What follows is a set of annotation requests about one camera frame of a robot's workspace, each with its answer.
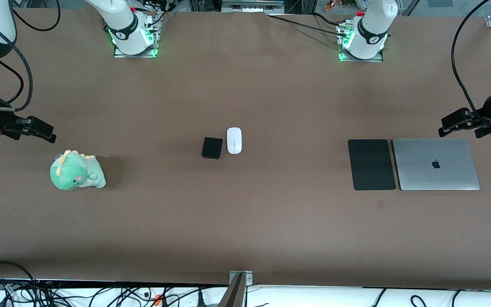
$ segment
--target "black cable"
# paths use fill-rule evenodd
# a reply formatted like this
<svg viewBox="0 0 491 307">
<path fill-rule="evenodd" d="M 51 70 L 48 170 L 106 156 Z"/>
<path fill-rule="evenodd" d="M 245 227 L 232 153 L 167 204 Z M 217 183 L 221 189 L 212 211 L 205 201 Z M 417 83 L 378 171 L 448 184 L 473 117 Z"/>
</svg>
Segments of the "black cable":
<svg viewBox="0 0 491 307">
<path fill-rule="evenodd" d="M 11 68 L 7 64 L 3 63 L 1 60 L 0 60 L 0 65 L 3 66 L 3 67 L 5 67 L 5 68 L 7 68 L 8 70 L 10 70 L 10 72 L 12 72 L 13 74 L 15 74 L 18 77 L 18 80 L 20 80 L 20 88 L 18 89 L 18 92 L 14 96 L 12 96 L 11 99 L 9 99 L 7 101 L 7 103 L 10 104 L 13 101 L 15 101 L 20 96 L 20 94 L 22 93 L 22 90 L 24 89 L 24 79 L 22 78 L 22 76 L 20 76 L 20 74 L 18 72 L 16 72 L 16 70 L 14 70 L 13 68 Z"/>
<path fill-rule="evenodd" d="M 419 301 L 422 302 L 423 306 L 418 306 L 414 303 L 414 299 L 419 299 Z M 414 307 L 427 307 L 427 305 L 425 305 L 425 301 L 423 301 L 423 299 L 417 295 L 413 295 L 410 297 L 410 303 L 414 306 Z"/>
<path fill-rule="evenodd" d="M 164 301 L 169 298 L 169 297 L 177 297 L 174 301 L 172 301 L 171 303 L 167 304 L 166 307 L 168 307 L 170 304 L 173 304 L 175 302 L 177 302 L 177 307 L 179 307 L 179 305 L 181 304 L 181 299 L 182 297 L 180 297 L 179 295 L 168 295 L 167 297 L 164 298 Z"/>
<path fill-rule="evenodd" d="M 319 14 L 319 12 L 313 12 L 312 15 L 317 16 L 317 17 L 323 19 L 323 21 L 325 21 L 326 23 L 328 23 L 330 25 L 334 25 L 334 26 L 337 26 L 339 23 L 343 23 L 344 21 L 346 21 L 346 20 L 342 20 L 342 21 L 333 22 L 329 19 L 326 19 L 325 16 Z"/>
<path fill-rule="evenodd" d="M 198 305 L 197 307 L 206 307 L 206 303 L 204 302 L 204 295 L 202 294 L 202 289 L 198 290 Z"/>
<path fill-rule="evenodd" d="M 463 85 L 463 82 L 461 78 L 458 75 L 458 70 L 456 70 L 456 59 L 454 56 L 454 51 L 456 50 L 456 42 L 458 41 L 458 35 L 462 31 L 463 25 L 465 25 L 466 21 L 473 15 L 481 6 L 485 5 L 489 0 L 483 0 L 482 2 L 479 3 L 479 5 L 475 6 L 469 14 L 465 16 L 465 18 L 462 20 L 462 23 L 459 25 L 458 30 L 456 31 L 456 35 L 454 36 L 454 41 L 452 41 L 452 49 L 450 51 L 450 56 L 452 60 L 452 71 L 454 72 L 454 76 L 456 77 L 456 80 L 458 81 L 459 87 L 462 88 L 463 94 L 465 95 L 465 99 L 467 99 L 467 102 L 469 103 L 469 106 L 471 107 L 471 110 L 475 114 L 475 116 L 486 126 L 489 126 L 491 128 L 491 124 L 487 122 L 483 117 L 479 115 L 479 112 L 475 108 L 475 105 L 473 104 L 473 101 L 471 97 L 469 97 L 469 93 L 467 92 L 467 89 L 465 88 L 465 85 Z"/>
<path fill-rule="evenodd" d="M 217 287 L 220 287 L 220 286 L 207 286 L 207 287 L 202 287 L 202 288 L 198 288 L 196 290 L 193 290 L 193 291 L 190 291 L 182 296 L 178 296 L 178 298 L 175 300 L 175 301 L 172 301 L 171 303 L 168 304 L 168 307 L 170 307 L 173 303 L 175 303 L 176 301 L 180 301 L 183 297 L 187 297 L 193 293 L 196 293 L 198 291 L 202 291 L 202 290 L 205 290 L 205 289 L 210 289 L 210 288 L 217 288 Z"/>
<path fill-rule="evenodd" d="M 324 29 L 320 29 L 320 28 L 308 26 L 308 25 L 305 25 L 303 23 L 297 23 L 296 21 L 292 21 L 292 20 L 289 20 L 289 19 L 284 19 L 284 18 L 281 18 L 281 17 L 278 17 L 278 16 L 274 16 L 274 15 L 268 15 L 268 17 L 272 17 L 272 18 L 275 18 L 275 19 L 287 21 L 288 23 L 294 23 L 295 25 L 303 26 L 303 27 L 314 29 L 314 30 L 317 30 L 317 31 L 322 31 L 322 32 L 325 32 L 325 33 L 330 33 L 332 35 L 337 35 L 337 36 L 342 36 L 342 37 L 345 37 L 346 36 L 344 33 L 336 33 L 336 32 L 332 32 L 332 31 L 327 31 L 327 30 L 324 30 Z"/>
<path fill-rule="evenodd" d="M 382 295 L 384 295 L 384 292 L 386 292 L 386 290 L 387 290 L 387 288 L 382 289 L 382 292 L 380 292 L 380 294 L 376 298 L 376 301 L 374 301 L 373 307 L 378 306 L 378 303 L 380 303 L 380 299 L 382 299 Z"/>
<path fill-rule="evenodd" d="M 103 293 L 102 290 L 103 290 L 103 288 L 98 290 L 96 293 L 94 293 L 94 295 L 92 296 L 92 299 L 90 299 L 90 302 L 88 303 L 88 307 L 92 307 L 92 302 L 94 301 L 96 295 L 102 294 Z"/>
<path fill-rule="evenodd" d="M 452 307 L 454 307 L 454 303 L 456 303 L 456 296 L 458 296 L 458 294 L 461 292 L 462 290 L 458 290 L 456 291 L 456 293 L 454 293 L 454 295 L 452 295 Z"/>
<path fill-rule="evenodd" d="M 16 54 L 18 54 L 18 56 L 20 57 L 20 60 L 22 60 L 22 62 L 24 63 L 24 66 L 26 67 L 26 72 L 28 73 L 28 82 L 29 82 L 29 90 L 28 90 L 28 98 L 26 98 L 26 102 L 24 103 L 24 105 L 22 105 L 21 107 L 18 107 L 18 108 L 15 108 L 15 109 L 12 109 L 10 108 L 9 110 L 6 110 L 6 111 L 14 111 L 14 112 L 18 112 L 18 111 L 22 111 L 24 110 L 26 107 L 28 107 L 30 101 L 32 100 L 32 95 L 33 95 L 33 76 L 32 76 L 32 71 L 31 69 L 29 68 L 29 64 L 28 64 L 28 61 L 26 61 L 26 58 L 24 57 L 24 55 L 20 52 L 20 50 L 18 50 L 18 48 L 15 46 L 14 43 L 12 43 L 12 41 L 10 41 L 5 35 L 3 35 L 3 33 L 1 33 L 0 31 L 0 37 L 8 44 L 11 46 L 12 50 L 14 50 L 16 52 Z"/>
<path fill-rule="evenodd" d="M 50 31 L 50 30 L 56 28 L 56 26 L 60 23 L 60 17 L 62 15 L 62 11 L 60 9 L 60 1 L 59 0 L 56 0 L 56 7 L 58 8 L 58 16 L 56 17 L 56 22 L 54 23 L 54 25 L 52 25 L 51 27 L 48 27 L 47 29 L 40 29 L 40 28 L 34 27 L 34 26 L 30 25 L 26 20 L 24 20 L 24 18 L 22 18 L 22 16 L 20 16 L 16 12 L 16 10 L 12 10 L 12 12 L 16 15 L 16 17 L 18 17 L 18 19 L 20 19 L 22 21 L 22 23 L 24 23 L 26 26 L 29 26 L 31 29 L 34 29 L 36 31 L 46 32 L 46 31 Z"/>
<path fill-rule="evenodd" d="M 15 266 L 15 267 L 19 268 L 20 270 L 22 270 L 22 272 L 24 272 L 29 277 L 29 279 L 31 281 L 34 281 L 34 278 L 31 275 L 31 273 L 28 270 L 26 270 L 23 266 L 16 264 L 15 262 L 10 262 L 10 261 L 0 261 L 0 264 L 6 264 L 8 266 Z"/>
<path fill-rule="evenodd" d="M 162 12 L 162 15 L 160 15 L 160 17 L 156 21 L 154 21 L 152 23 L 148 23 L 147 24 L 147 27 L 150 27 L 150 26 L 155 25 L 156 23 L 158 23 L 162 19 L 162 17 L 164 17 L 164 14 L 166 14 L 166 12 L 169 12 L 169 11 Z"/>
</svg>

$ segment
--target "brown tabletop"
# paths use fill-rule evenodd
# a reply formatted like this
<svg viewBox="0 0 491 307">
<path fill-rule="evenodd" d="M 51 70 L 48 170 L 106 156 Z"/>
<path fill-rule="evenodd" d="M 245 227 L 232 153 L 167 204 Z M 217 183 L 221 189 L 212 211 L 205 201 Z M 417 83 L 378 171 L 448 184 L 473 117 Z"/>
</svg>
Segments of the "brown tabletop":
<svg viewBox="0 0 491 307">
<path fill-rule="evenodd" d="M 36 278 L 227 282 L 248 269 L 265 284 L 491 288 L 491 136 L 449 136 L 470 140 L 480 191 L 355 191 L 349 167 L 347 140 L 437 138 L 467 106 L 450 66 L 460 21 L 397 18 L 383 64 L 339 62 L 333 36 L 263 13 L 177 13 L 146 60 L 113 58 L 92 8 L 63 10 L 48 33 L 17 22 L 35 81 L 19 114 L 58 138 L 0 136 L 0 260 Z M 456 58 L 480 107 L 483 19 Z M 4 60 L 26 75 L 15 54 Z M 0 67 L 0 97 L 17 87 Z M 203 138 L 233 126 L 242 153 L 203 159 Z M 66 149 L 99 156 L 107 187 L 53 186 Z"/>
</svg>

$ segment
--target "white computer mouse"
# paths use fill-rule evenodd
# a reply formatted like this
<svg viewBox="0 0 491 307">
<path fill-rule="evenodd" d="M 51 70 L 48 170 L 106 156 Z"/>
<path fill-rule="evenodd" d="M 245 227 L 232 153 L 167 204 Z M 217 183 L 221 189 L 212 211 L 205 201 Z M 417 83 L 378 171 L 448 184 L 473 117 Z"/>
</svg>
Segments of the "white computer mouse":
<svg viewBox="0 0 491 307">
<path fill-rule="evenodd" d="M 226 131 L 226 148 L 232 155 L 242 152 L 242 130 L 238 127 Z"/>
</svg>

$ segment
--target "green dinosaur plush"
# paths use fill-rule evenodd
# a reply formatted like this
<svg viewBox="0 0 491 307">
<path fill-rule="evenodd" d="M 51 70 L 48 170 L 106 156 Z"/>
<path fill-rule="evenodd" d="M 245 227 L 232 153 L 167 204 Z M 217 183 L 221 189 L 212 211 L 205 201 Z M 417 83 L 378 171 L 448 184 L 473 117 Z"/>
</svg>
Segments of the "green dinosaur plush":
<svg viewBox="0 0 491 307">
<path fill-rule="evenodd" d="M 94 156 L 79 154 L 76 150 L 66 150 L 57 157 L 50 167 L 50 179 L 60 190 L 73 190 L 76 187 L 105 186 L 104 173 Z"/>
</svg>

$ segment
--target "silver laptop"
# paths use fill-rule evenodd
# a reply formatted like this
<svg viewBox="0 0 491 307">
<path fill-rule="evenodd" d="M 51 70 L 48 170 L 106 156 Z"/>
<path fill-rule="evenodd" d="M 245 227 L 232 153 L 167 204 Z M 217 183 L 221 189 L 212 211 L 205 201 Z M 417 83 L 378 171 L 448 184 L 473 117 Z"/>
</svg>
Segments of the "silver laptop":
<svg viewBox="0 0 491 307">
<path fill-rule="evenodd" d="M 403 191 L 479 190 L 466 139 L 394 139 Z"/>
</svg>

